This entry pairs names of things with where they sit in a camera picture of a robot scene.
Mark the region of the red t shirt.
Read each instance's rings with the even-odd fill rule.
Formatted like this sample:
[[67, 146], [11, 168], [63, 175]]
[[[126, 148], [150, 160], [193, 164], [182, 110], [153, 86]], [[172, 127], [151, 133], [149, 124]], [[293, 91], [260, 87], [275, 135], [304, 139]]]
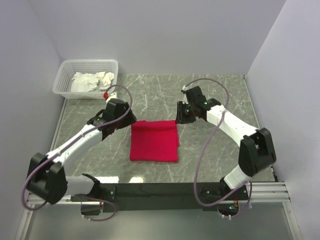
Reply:
[[174, 120], [141, 120], [131, 125], [129, 159], [132, 162], [177, 163], [179, 146]]

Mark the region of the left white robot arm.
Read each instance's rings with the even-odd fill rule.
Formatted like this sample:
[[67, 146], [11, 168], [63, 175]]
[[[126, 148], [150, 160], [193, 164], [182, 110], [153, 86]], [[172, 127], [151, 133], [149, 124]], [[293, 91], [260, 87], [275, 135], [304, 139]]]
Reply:
[[86, 173], [76, 177], [66, 176], [66, 169], [114, 131], [136, 121], [128, 102], [112, 98], [63, 145], [31, 158], [24, 189], [50, 204], [56, 204], [67, 195], [83, 195], [88, 201], [99, 199], [102, 190], [97, 178]]

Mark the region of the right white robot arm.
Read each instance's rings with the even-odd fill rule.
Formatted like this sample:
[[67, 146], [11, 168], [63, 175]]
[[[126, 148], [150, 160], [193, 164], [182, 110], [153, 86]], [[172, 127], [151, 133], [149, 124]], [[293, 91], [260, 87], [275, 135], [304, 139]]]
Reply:
[[203, 119], [222, 130], [239, 147], [238, 164], [219, 183], [221, 197], [230, 200], [241, 184], [276, 162], [271, 132], [242, 121], [218, 100], [206, 99], [199, 86], [190, 89], [184, 86], [181, 92], [184, 98], [177, 102], [176, 124], [191, 124], [196, 118]]

